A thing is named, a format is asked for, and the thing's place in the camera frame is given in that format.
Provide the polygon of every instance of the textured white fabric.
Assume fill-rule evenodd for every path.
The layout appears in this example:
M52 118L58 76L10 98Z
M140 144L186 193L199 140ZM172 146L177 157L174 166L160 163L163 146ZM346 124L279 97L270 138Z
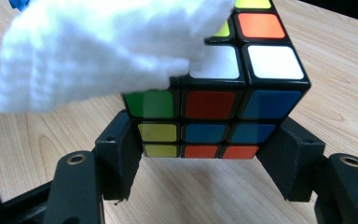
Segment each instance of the textured white fabric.
M0 51L0 111L47 112L109 93L165 89L188 72L235 0L38 0Z

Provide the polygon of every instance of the blue tile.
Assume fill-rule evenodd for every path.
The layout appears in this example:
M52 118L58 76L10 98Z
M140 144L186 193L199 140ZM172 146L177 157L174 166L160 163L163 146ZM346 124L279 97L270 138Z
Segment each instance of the blue tile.
M283 119L300 97L300 91L254 91L242 116L245 119Z
M189 124L185 141L188 143L219 143L226 137L224 124Z
M234 144L258 144L266 141L275 130L272 124L239 124L229 141Z

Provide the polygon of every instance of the wood grain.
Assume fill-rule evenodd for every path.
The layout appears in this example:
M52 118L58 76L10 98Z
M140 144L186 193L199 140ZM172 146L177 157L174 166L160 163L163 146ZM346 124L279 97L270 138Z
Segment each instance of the wood grain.
M295 0L274 3L312 82L290 116L326 142L326 155L358 156L358 21ZM0 1L0 42L17 14ZM61 156L92 149L123 108L111 95L43 115L0 114L3 200L52 179ZM130 200L104 206L107 223L315 223L314 199L284 201L257 160L143 158Z

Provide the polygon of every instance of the cube face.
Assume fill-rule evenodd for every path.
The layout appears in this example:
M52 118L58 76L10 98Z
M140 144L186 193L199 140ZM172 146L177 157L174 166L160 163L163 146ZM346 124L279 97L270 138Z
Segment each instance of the cube face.
M123 96L147 157L251 159L310 88L269 0L238 0L205 44L167 90Z

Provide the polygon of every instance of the wooden surface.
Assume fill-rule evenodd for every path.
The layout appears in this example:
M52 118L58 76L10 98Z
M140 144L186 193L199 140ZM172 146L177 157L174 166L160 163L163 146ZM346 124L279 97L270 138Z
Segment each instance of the wooden surface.
M291 117L322 138L326 155L358 156L358 21L275 0L312 88ZM0 1L0 42L17 14ZM54 175L63 155L92 149L123 108L116 95L49 114L0 114L0 193L8 200ZM107 223L315 223L313 203L283 200L257 160L143 158L130 200L105 203Z

